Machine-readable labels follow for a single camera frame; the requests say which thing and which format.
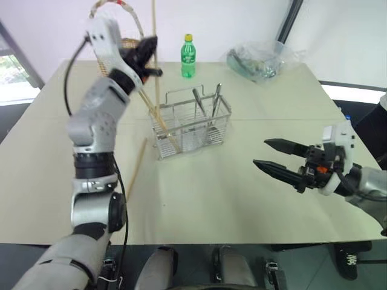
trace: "black cable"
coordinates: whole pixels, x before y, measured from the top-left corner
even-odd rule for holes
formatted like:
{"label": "black cable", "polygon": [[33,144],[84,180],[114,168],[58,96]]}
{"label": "black cable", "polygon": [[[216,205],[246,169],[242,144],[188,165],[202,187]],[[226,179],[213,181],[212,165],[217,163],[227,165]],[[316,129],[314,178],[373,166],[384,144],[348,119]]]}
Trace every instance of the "black cable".
{"label": "black cable", "polygon": [[368,196],[364,193],[362,193],[360,190],[356,189],[347,179],[345,179],[345,176],[343,175],[343,172],[341,170],[335,170],[336,174],[338,175],[342,185],[345,189],[347,189],[349,192],[351,192],[354,195],[360,196],[363,199],[366,199],[368,201],[376,201],[376,202],[386,202],[387,197],[373,197]]}
{"label": "black cable", "polygon": [[69,116],[72,115],[71,113],[71,109],[70,109],[70,106],[68,105],[68,97],[67,97],[67,83],[68,83],[68,76],[70,75],[70,71],[71,71],[71,68],[73,67],[74,65],[74,62],[75,60],[77,59],[78,55],[80,54],[80,52],[83,50],[83,48],[85,47],[86,43],[89,42],[89,37],[88,36],[85,36],[85,38],[83,39],[82,43],[79,45],[78,49],[76,50],[76,52],[73,54],[73,56],[71,57],[67,67],[66,67],[66,73],[65,73],[65,81],[63,83],[63,94],[65,96],[65,105],[66,105],[66,110],[67,110],[67,113]]}
{"label": "black cable", "polygon": [[120,172],[119,166],[117,164],[117,161],[115,160],[115,157],[114,157],[114,166],[115,166],[115,170],[117,171],[117,177],[118,177],[120,185],[121,185],[123,201],[125,203],[125,219],[126,219],[126,222],[125,222],[125,237],[123,239],[122,250],[121,250],[121,257],[120,257],[120,261],[119,261],[119,266],[117,268],[117,276],[116,276],[117,277],[117,290],[119,290],[119,286],[120,286],[120,283],[119,283],[120,279],[119,278],[120,278],[120,273],[121,273],[121,270],[122,270],[122,262],[123,262],[123,259],[125,257],[126,244],[128,243],[129,222],[128,222],[128,211],[127,211],[127,208],[126,208],[125,187],[123,186],[121,172]]}

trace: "basket handle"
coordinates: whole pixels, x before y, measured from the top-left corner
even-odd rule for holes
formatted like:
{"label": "basket handle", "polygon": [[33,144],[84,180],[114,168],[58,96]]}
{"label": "basket handle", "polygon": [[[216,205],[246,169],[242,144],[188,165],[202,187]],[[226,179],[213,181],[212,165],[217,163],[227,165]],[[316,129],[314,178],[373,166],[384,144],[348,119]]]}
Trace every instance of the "basket handle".
{"label": "basket handle", "polygon": [[127,11],[132,17],[133,17],[133,20],[138,28],[138,32],[140,33],[140,38],[144,38],[144,31],[143,31],[143,28],[141,26],[141,23],[137,17],[137,14],[135,13],[134,9],[127,3],[121,1],[121,0],[100,0],[98,2],[96,2],[92,7],[91,7],[91,10],[90,10],[90,14],[89,14],[89,18],[92,19],[94,18],[94,15],[96,14],[97,12],[97,9],[99,7],[101,7],[102,5],[106,4],[107,2],[110,2],[110,3],[116,3],[118,4],[119,6],[122,7],[122,9],[124,9],[125,11]]}
{"label": "basket handle", "polygon": [[190,86],[188,88],[183,88],[183,89],[175,89],[173,91],[168,91],[165,93],[165,104],[168,104],[168,95],[175,93],[175,92],[181,92],[181,91],[186,91],[188,89],[194,89],[194,88],[201,88],[201,95],[204,96],[204,85],[197,85],[197,86]]}

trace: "orange part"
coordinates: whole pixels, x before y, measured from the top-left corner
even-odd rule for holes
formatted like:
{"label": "orange part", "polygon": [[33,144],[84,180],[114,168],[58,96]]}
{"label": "orange part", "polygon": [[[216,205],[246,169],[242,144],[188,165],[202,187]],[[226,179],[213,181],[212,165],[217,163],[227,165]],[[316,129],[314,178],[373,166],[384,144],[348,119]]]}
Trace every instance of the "orange part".
{"label": "orange part", "polygon": [[316,170],[320,173],[327,173],[328,169],[326,167],[318,166]]}

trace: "bottle label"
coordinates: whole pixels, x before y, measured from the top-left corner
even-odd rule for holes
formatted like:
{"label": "bottle label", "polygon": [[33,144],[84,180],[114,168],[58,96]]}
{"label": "bottle label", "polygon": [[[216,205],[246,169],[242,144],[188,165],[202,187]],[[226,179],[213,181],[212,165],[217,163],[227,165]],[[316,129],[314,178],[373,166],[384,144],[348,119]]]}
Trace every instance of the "bottle label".
{"label": "bottle label", "polygon": [[194,63],[195,62],[195,53],[186,53],[181,56],[181,62],[184,63]]}

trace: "green plastic bottle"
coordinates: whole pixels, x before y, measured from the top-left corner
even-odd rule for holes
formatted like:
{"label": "green plastic bottle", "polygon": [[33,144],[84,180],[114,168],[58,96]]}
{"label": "green plastic bottle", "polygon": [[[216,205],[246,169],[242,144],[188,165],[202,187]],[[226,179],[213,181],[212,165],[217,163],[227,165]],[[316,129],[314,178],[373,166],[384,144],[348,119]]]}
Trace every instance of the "green plastic bottle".
{"label": "green plastic bottle", "polygon": [[196,49],[192,43],[192,34],[186,34],[184,40],[181,48],[181,75],[189,78],[195,75]]}

